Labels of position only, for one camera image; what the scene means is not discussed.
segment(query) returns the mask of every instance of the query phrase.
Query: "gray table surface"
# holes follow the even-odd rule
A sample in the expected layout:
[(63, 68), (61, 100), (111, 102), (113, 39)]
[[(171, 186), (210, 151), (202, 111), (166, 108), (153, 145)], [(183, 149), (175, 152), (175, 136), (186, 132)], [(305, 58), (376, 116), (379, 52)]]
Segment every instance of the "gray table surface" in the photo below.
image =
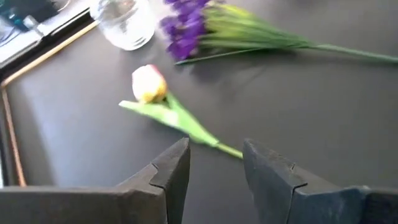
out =
[[(235, 0), (319, 42), (398, 55), (393, 0)], [(165, 13), (152, 2), (157, 15)], [(250, 137), (334, 184), (398, 187), (398, 67), (301, 51), (174, 67), (162, 36), (124, 52), (93, 30), (8, 87), (31, 185), (112, 186), (183, 134), (124, 110), (131, 73), (153, 63), (225, 143)], [(184, 223), (257, 223), (241, 161), (193, 145)]]

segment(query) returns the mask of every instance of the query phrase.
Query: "flower stem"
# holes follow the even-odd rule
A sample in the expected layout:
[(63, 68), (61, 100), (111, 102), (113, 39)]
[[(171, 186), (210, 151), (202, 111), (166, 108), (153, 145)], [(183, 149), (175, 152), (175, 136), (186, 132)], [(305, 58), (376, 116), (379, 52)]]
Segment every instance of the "flower stem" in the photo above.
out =
[(205, 56), (205, 57), (186, 59), (186, 60), (181, 60), (179, 62), (176, 62), (175, 65), (183, 65), (183, 64), (186, 64), (186, 63), (199, 62), (201, 60), (207, 60), (207, 59), (211, 59), (211, 58), (223, 57), (223, 56), (228, 56), (228, 55), (236, 55), (236, 54), (241, 54), (241, 53), (245, 53), (245, 52), (252, 52), (252, 51), (256, 51), (256, 50), (262, 50), (262, 49), (263, 48), (237, 50), (237, 51), (227, 52), (227, 53), (222, 53), (222, 54), (216, 54), (216, 55), (210, 55), (210, 56)]
[(242, 154), (242, 152), (239, 151), (239, 150), (236, 150), (236, 149), (234, 149), (234, 148), (232, 148), (232, 147), (229, 147), (229, 146), (227, 146), (227, 145), (225, 145), (225, 144), (223, 144), (223, 143), (218, 143), (218, 144), (216, 145), (216, 147), (217, 147), (219, 150), (221, 150), (221, 151), (223, 151), (223, 152), (226, 152), (226, 153), (228, 153), (228, 154), (231, 155), (231, 156), (237, 157), (238, 159), (243, 159), (243, 154)]
[(381, 60), (383, 62), (398, 63), (398, 57), (382, 55), (382, 54), (375, 54), (375, 53), (371, 53), (371, 52), (365, 52), (362, 50), (348, 49), (345, 47), (339, 47), (339, 46), (330, 45), (330, 44), (321, 44), (321, 45), (316, 45), (316, 46), (310, 47), (310, 48), (318, 49), (318, 50), (327, 50), (327, 51), (331, 51), (331, 52), (342, 52), (342, 53), (347, 53), (347, 54), (351, 54), (351, 55), (359, 55), (362, 57)]

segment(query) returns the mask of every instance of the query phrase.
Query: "cable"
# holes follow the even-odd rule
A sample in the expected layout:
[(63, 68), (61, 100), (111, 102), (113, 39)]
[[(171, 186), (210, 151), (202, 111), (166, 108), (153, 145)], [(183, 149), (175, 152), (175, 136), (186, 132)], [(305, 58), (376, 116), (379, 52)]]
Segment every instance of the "cable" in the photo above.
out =
[(5, 46), (6, 44), (14, 40), (19, 34), (20, 32), (18, 32), (18, 30), (15, 27), (13, 27), (8, 33), (8, 35), (5, 35), (3, 38), (0, 39), (0, 47)]

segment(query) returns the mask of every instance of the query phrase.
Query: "purple flower bunch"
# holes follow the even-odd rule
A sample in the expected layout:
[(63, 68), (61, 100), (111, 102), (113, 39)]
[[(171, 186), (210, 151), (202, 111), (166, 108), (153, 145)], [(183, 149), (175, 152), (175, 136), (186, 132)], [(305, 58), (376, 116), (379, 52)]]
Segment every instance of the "purple flower bunch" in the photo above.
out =
[(209, 0), (164, 0), (177, 13), (160, 21), (160, 27), (171, 44), (167, 51), (176, 60), (185, 60), (195, 54), (199, 36), (206, 34), (203, 8)]

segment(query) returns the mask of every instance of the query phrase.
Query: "clear glass jar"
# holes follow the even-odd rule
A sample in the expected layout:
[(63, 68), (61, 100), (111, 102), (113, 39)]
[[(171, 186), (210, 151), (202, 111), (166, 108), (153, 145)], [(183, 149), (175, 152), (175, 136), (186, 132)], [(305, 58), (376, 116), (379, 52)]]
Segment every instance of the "clear glass jar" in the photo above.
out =
[(155, 32), (148, 0), (94, 0), (90, 15), (104, 36), (124, 50), (142, 47)]

